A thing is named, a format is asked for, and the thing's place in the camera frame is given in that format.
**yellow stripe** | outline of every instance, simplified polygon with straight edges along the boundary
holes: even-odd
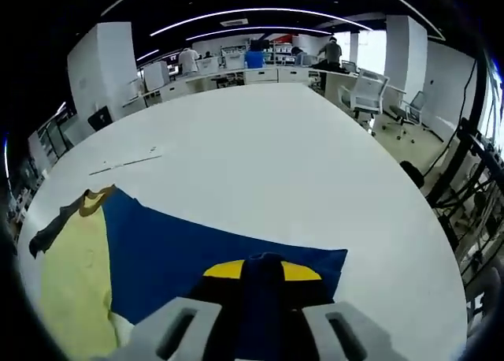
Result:
[[[321,280],[321,276],[307,266],[292,264],[282,261],[285,281],[312,281]]]
[[[224,264],[217,264],[208,269],[203,276],[206,277],[219,277],[219,278],[234,278],[239,279],[242,273],[243,260],[225,262]]]

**desk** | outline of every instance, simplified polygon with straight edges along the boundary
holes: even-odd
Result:
[[[89,176],[126,158],[160,158]],[[347,248],[335,299],[391,336],[409,361],[446,360],[465,343],[465,295],[431,208],[397,162],[330,102],[300,84],[259,84],[152,106],[85,139],[54,166],[18,245],[31,298],[28,242],[84,189],[116,184],[141,204],[232,233]]]

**person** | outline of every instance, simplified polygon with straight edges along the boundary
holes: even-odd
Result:
[[[250,49],[245,53],[245,66],[247,68],[262,68],[265,64],[265,56],[262,53],[261,42],[253,40]]]
[[[329,38],[329,42],[326,43],[320,51],[318,51],[317,56],[323,52],[325,53],[325,60],[327,61],[329,68],[331,68],[328,70],[338,69],[339,58],[341,58],[341,47],[334,36]]]
[[[307,53],[299,47],[292,47],[291,53],[296,57],[294,65],[303,65],[303,58],[307,55]]]
[[[321,69],[323,71],[329,72],[342,72],[343,70],[339,67],[339,59],[341,58],[341,47],[339,46],[336,38],[332,36],[329,38],[329,42],[325,44],[318,51],[317,56],[322,53],[325,53],[325,59],[315,65],[312,65],[312,68]],[[321,73],[321,89],[325,91],[325,82],[328,78],[327,73]]]
[[[182,74],[187,75],[188,73],[194,73],[198,71],[198,66],[196,65],[196,60],[198,60],[199,54],[186,47],[179,54],[179,64],[182,67]]]

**person in blue shirt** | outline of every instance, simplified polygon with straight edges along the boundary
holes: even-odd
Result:
[[[245,53],[245,66],[247,68],[262,68],[265,64],[265,56],[262,53],[261,42],[253,40],[250,49]]]

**white pillar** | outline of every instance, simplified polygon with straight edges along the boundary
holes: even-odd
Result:
[[[427,30],[408,16],[387,16],[385,76],[411,101],[424,87],[427,68]]]
[[[357,56],[359,52],[359,33],[350,33],[350,61],[357,64]]]
[[[73,48],[67,63],[81,122],[87,126],[87,119],[104,106],[113,120],[120,119],[125,87],[137,78],[131,23],[97,24]]]

